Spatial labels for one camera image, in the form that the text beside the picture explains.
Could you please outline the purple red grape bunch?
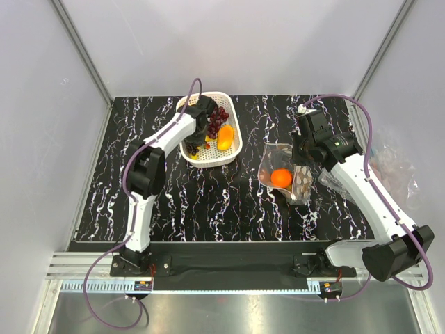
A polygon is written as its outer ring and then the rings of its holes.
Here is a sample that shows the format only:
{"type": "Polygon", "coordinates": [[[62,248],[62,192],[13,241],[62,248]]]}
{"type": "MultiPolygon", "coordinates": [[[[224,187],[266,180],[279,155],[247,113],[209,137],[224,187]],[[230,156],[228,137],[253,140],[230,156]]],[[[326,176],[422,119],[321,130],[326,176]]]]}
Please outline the purple red grape bunch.
{"type": "Polygon", "coordinates": [[[218,132],[223,125],[228,121],[229,114],[222,106],[217,106],[209,116],[209,124],[207,129],[207,136],[217,138],[218,132]]]}

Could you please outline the yellow banana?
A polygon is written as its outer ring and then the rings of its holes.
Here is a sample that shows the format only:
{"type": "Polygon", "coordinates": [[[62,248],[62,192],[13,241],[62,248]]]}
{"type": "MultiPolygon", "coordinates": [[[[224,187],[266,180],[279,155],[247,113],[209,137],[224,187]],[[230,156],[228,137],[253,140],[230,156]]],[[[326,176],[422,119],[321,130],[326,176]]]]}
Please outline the yellow banana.
{"type": "Polygon", "coordinates": [[[208,136],[205,138],[204,148],[206,150],[215,148],[216,146],[217,146],[217,138],[211,138],[208,136]]]}

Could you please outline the dark blue grape bunch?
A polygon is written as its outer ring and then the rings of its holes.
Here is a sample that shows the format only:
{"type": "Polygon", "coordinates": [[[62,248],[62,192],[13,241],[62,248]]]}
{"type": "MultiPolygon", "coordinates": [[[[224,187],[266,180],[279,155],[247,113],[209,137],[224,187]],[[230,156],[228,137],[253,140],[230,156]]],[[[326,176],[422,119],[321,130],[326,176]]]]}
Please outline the dark blue grape bunch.
{"type": "Polygon", "coordinates": [[[198,154],[198,152],[200,151],[200,146],[199,145],[191,145],[191,144],[186,144],[186,151],[190,156],[195,156],[198,154]]]}

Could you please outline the clear dotted zip bag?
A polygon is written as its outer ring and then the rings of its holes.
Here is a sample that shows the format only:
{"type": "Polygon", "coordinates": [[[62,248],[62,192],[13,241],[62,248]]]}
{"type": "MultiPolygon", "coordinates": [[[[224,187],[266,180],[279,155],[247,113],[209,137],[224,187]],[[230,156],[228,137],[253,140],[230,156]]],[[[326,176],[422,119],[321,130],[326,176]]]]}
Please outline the clear dotted zip bag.
{"type": "Polygon", "coordinates": [[[305,205],[310,199],[312,172],[293,162],[290,144],[265,143],[257,176],[261,185],[279,191],[290,205],[305,205]]]}

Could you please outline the orange fruit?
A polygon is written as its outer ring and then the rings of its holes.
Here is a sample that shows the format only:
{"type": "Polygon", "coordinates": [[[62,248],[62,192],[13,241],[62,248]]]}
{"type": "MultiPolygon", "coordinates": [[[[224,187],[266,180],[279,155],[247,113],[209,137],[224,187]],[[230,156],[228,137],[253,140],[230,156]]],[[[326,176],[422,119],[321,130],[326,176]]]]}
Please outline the orange fruit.
{"type": "Polygon", "coordinates": [[[293,174],[286,168],[276,169],[271,173],[270,181],[273,186],[285,189],[292,185],[293,174]]]}

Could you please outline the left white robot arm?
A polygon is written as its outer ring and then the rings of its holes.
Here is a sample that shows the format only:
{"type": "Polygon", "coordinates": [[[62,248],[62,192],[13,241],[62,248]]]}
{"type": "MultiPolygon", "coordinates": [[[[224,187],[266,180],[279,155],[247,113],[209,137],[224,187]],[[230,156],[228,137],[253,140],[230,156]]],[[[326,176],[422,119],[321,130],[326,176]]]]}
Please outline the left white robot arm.
{"type": "Polygon", "coordinates": [[[129,199],[129,215],[120,259],[134,275],[149,270],[152,208],[166,181],[165,159],[181,143],[196,151],[205,144],[208,118],[216,102],[206,95],[197,103],[185,103],[173,119],[145,140],[129,145],[130,158],[122,176],[122,188],[129,199]]]}

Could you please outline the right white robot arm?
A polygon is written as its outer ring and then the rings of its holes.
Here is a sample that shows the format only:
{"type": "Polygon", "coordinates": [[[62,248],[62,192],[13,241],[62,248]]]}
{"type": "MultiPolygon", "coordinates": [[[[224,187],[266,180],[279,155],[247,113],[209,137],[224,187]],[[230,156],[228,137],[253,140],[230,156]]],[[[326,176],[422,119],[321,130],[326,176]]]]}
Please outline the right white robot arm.
{"type": "Polygon", "coordinates": [[[316,268],[331,276],[340,267],[366,269],[380,282],[417,265],[435,238],[428,225],[418,226],[392,199],[375,176],[350,132],[333,134],[321,110],[303,109],[293,136],[293,160],[329,172],[347,191],[371,227],[368,241],[333,241],[316,258],[316,268]]]}

